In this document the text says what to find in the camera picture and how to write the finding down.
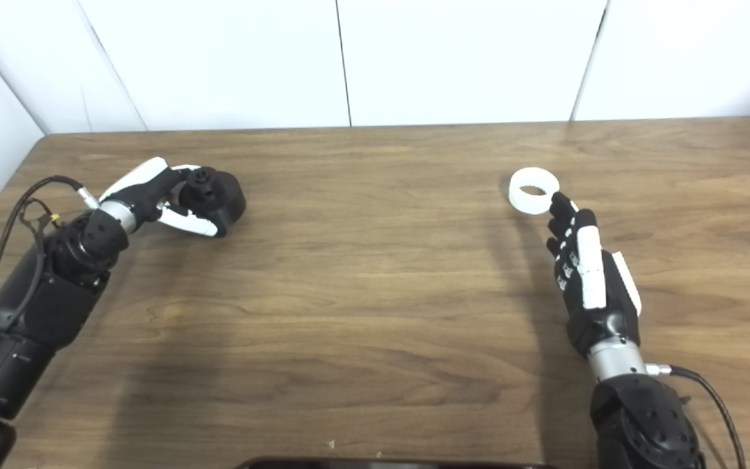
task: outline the wooden table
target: wooden table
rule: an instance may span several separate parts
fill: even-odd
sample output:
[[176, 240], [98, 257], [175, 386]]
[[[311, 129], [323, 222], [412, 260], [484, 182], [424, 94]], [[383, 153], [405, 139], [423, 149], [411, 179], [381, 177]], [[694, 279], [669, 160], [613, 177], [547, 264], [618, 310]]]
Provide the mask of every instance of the wooden table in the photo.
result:
[[[52, 173], [92, 192], [146, 158], [235, 173], [223, 240], [148, 225], [17, 420], [7, 467], [235, 467], [257, 457], [595, 467], [589, 368], [564, 332], [539, 165], [594, 208], [644, 300], [647, 360], [694, 368], [750, 461], [750, 119], [46, 137], [0, 230]], [[65, 188], [42, 192], [69, 218]], [[15, 230], [3, 272], [26, 249]], [[732, 450], [690, 382], [710, 467]]]

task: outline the black finger segment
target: black finger segment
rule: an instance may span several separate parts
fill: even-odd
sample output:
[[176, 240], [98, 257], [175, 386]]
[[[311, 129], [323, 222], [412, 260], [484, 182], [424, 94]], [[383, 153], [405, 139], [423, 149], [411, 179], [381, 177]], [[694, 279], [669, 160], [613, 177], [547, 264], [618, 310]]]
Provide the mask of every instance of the black finger segment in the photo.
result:
[[555, 192], [551, 196], [551, 207], [548, 212], [560, 222], [569, 223], [569, 220], [575, 216], [575, 207], [572, 200], [565, 196], [563, 192]]

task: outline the white finger segment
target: white finger segment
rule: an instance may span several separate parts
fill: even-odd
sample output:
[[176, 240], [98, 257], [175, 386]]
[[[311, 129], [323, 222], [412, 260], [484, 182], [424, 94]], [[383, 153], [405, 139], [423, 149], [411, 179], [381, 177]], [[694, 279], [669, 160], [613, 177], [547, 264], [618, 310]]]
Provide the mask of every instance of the white finger segment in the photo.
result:
[[604, 258], [601, 258], [601, 234], [597, 226], [584, 226], [577, 231], [577, 272], [583, 286], [583, 308], [607, 306], [607, 284], [604, 279]]
[[624, 288], [627, 289], [627, 293], [630, 296], [630, 300], [633, 300], [633, 306], [636, 307], [636, 312], [641, 315], [641, 296], [638, 294], [638, 288], [635, 285], [635, 280], [630, 274], [630, 268], [627, 267], [627, 261], [624, 260], [624, 255], [621, 251], [613, 254], [615, 266], [618, 268], [618, 273], [621, 274], [621, 280], [624, 282]]

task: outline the robot finger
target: robot finger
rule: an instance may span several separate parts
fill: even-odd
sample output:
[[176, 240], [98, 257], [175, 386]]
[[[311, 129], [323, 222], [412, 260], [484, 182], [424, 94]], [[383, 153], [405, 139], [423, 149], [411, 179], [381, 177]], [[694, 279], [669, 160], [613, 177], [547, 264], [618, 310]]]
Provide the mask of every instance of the robot finger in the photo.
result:
[[575, 216], [574, 231], [577, 238], [577, 272], [581, 276], [583, 307], [600, 309], [607, 305], [607, 287], [604, 279], [601, 234], [595, 213], [580, 210]]

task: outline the cable connector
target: cable connector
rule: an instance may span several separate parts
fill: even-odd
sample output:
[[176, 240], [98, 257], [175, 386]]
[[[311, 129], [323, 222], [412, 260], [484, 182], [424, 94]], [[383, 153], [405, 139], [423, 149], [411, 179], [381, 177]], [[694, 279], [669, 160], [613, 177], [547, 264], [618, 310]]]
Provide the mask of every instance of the cable connector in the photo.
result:
[[673, 373], [670, 365], [663, 363], [645, 363], [646, 373], [652, 377], [669, 377]]
[[77, 194], [83, 199], [83, 202], [86, 202], [86, 206], [91, 208], [91, 210], [97, 210], [100, 207], [100, 201], [86, 189], [86, 186], [80, 187], [77, 190]]

